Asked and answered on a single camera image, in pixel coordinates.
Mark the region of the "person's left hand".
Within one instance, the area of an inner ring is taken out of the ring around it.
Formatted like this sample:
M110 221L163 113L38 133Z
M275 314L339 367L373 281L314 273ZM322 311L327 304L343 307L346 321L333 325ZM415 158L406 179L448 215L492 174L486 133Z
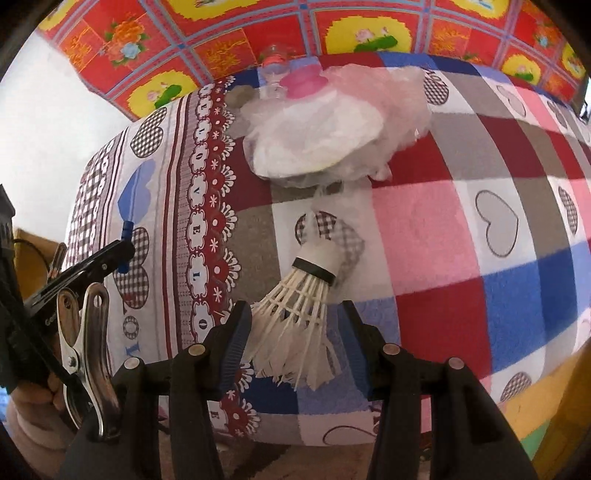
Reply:
M46 387L22 381L10 396L18 414L28 423L43 430L58 431L65 405L63 384L55 374L49 375Z

